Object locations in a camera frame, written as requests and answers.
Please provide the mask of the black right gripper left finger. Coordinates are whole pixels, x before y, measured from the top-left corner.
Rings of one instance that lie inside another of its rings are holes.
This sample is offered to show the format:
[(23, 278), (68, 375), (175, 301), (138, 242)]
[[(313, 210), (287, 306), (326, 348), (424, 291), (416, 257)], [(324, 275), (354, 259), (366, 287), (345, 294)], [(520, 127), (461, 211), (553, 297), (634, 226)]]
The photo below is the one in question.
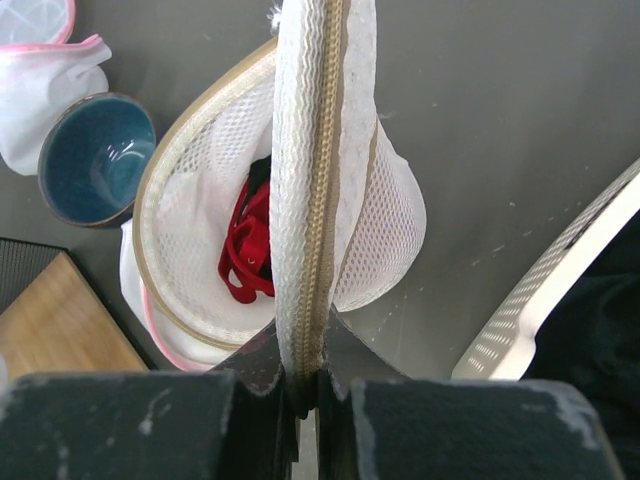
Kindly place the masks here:
[(5, 479), (287, 479), (297, 457), (273, 327), (205, 373), (32, 374), (1, 397)]

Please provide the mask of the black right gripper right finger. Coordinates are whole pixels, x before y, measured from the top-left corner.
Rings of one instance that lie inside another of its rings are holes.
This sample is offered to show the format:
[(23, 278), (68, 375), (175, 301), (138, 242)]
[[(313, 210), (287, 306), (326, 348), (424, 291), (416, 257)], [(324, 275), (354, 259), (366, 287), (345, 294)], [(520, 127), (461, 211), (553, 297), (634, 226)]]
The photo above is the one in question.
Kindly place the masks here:
[(319, 372), (323, 479), (620, 479), (596, 411), (549, 381), (413, 380), (329, 318)]

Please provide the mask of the white mesh laundry bag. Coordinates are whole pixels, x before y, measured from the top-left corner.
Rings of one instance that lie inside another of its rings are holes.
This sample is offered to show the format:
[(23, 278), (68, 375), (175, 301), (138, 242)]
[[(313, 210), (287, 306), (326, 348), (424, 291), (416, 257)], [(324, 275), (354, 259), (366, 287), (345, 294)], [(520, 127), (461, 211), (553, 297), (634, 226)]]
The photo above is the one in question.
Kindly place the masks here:
[[(321, 365), (329, 311), (394, 287), (417, 257), (426, 208), (377, 114), (376, 5), (287, 1), (278, 34), (174, 123), (140, 181), (135, 259), (184, 332), (239, 348), (274, 323), (283, 364)], [(268, 180), (274, 296), (236, 301), (218, 262), (240, 191)]]

